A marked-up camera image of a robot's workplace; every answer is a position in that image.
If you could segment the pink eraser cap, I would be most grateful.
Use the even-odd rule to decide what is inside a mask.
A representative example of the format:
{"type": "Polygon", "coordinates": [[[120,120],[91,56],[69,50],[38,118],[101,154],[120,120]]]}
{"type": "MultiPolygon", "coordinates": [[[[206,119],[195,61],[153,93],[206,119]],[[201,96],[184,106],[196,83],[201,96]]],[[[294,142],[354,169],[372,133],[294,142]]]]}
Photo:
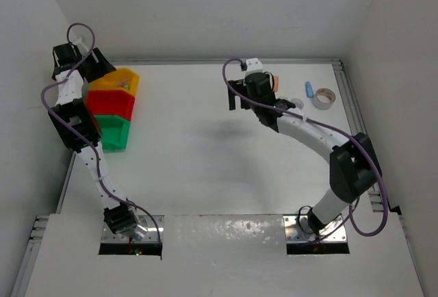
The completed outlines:
{"type": "Polygon", "coordinates": [[[129,80],[128,80],[128,79],[123,79],[123,80],[119,81],[119,82],[116,84],[116,87],[118,87],[118,88],[124,88],[124,85],[126,85],[126,84],[129,85],[129,80]]]}

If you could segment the blue eraser cap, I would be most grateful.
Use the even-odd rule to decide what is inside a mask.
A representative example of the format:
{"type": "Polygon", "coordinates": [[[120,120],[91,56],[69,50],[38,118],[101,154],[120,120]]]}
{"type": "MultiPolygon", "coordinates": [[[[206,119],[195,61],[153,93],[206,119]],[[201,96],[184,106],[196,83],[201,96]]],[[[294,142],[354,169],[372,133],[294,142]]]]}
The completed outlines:
{"type": "Polygon", "coordinates": [[[306,93],[307,98],[312,99],[314,97],[314,91],[313,91],[312,85],[309,81],[305,82],[305,93],[306,93]]]}

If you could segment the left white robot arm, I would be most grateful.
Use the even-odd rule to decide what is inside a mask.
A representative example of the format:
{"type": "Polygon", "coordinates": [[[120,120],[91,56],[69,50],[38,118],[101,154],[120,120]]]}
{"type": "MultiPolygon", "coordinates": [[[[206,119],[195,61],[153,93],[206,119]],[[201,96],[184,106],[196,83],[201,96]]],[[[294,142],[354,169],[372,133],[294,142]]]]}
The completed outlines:
{"type": "Polygon", "coordinates": [[[47,106],[49,117],[64,146],[74,151],[89,170],[99,192],[108,229],[115,235],[136,239],[140,219],[133,203],[109,177],[103,156],[102,132],[82,94],[85,81],[91,83],[116,69],[98,48],[83,55],[71,42],[55,46],[52,56],[57,101],[53,107],[47,106]]]}

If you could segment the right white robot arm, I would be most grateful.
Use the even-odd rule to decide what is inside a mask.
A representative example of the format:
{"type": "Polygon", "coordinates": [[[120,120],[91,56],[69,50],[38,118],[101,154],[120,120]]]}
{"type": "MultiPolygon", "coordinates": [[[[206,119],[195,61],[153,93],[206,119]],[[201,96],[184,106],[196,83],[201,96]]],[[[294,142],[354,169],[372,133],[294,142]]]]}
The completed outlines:
{"type": "Polygon", "coordinates": [[[309,118],[295,102],[276,95],[273,76],[268,72],[245,74],[242,79],[225,83],[230,110],[239,99],[241,107],[251,109],[262,125],[305,145],[328,163],[328,190],[309,207],[304,219],[298,219],[301,232],[312,240],[320,239],[322,230],[344,210],[353,212],[353,204],[373,185],[385,187],[366,134],[350,135],[309,118]]]}

